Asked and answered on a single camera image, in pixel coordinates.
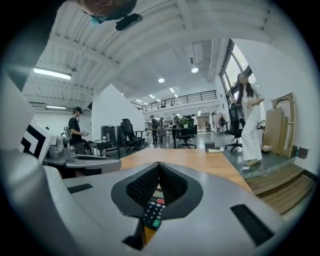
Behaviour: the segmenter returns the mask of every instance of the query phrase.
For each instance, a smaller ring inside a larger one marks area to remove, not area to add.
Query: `ceiling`
[[[214,90],[229,38],[268,42],[270,8],[264,0],[138,0],[134,12],[143,20],[116,31],[116,21],[94,25],[68,1],[37,67],[72,78],[31,72],[22,93],[34,103],[86,108],[109,84],[142,104],[174,97],[169,88],[178,96]]]

